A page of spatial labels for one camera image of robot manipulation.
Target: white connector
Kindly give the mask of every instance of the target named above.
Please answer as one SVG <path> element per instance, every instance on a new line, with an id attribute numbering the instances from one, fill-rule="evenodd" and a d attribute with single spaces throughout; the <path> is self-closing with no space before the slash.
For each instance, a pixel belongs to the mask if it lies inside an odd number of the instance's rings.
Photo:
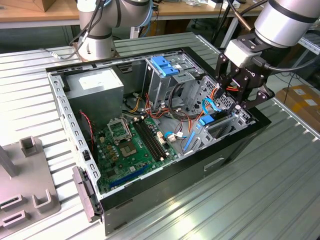
<path id="1" fill-rule="evenodd" d="M 175 137 L 175 135 L 173 135 L 173 134 L 171 134 L 170 136 L 168 136 L 166 139 L 167 139 L 170 143 L 172 143 L 172 142 L 174 142 L 174 141 L 177 140 L 176 137 Z"/>

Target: cardboard box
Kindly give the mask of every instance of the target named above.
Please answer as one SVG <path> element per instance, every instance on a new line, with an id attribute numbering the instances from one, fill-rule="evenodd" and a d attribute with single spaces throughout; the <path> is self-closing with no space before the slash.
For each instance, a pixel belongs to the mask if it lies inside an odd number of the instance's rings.
<path id="1" fill-rule="evenodd" d="M 0 4 L 38 12 L 45 12 L 55 1 L 56 0 L 0 0 Z"/>
<path id="2" fill-rule="evenodd" d="M 276 98 L 320 132 L 320 96 L 307 85 L 289 87 L 276 93 Z"/>

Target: blue plastic clip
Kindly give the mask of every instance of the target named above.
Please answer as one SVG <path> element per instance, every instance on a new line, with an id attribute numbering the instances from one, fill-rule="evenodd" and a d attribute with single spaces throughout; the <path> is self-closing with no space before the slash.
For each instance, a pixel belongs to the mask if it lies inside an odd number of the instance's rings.
<path id="1" fill-rule="evenodd" d="M 172 67 L 170 62 L 163 56 L 154 56 L 151 58 L 151 62 L 165 77 L 176 75 L 179 73 L 179 71 Z"/>
<path id="2" fill-rule="evenodd" d="M 203 116 L 199 119 L 199 123 L 202 125 L 202 126 L 205 126 L 209 123 L 212 123 L 214 121 L 214 119 L 212 118 L 212 116 L 210 115 L 206 115 L 206 116 Z"/>

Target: yellow wire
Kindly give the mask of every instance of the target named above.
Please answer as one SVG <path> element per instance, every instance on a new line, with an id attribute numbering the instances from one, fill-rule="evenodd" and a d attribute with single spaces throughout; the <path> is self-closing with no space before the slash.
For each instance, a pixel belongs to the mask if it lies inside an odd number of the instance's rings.
<path id="1" fill-rule="evenodd" d="M 138 107 L 139 107 L 139 101 L 140 101 L 140 98 L 138 97 L 138 98 L 136 99 L 136 105 L 135 105 L 135 108 L 134 108 L 133 110 L 129 111 L 129 113 L 134 113 L 135 111 L 137 111 L 137 110 L 138 110 Z"/>

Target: ram slot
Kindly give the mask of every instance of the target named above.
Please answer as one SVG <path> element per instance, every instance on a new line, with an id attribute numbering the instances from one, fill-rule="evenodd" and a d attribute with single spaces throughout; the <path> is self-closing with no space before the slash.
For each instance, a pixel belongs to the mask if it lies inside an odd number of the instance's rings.
<path id="1" fill-rule="evenodd" d="M 135 122 L 133 126 L 156 161 L 166 157 L 165 151 L 161 148 L 160 144 L 144 122 Z"/>

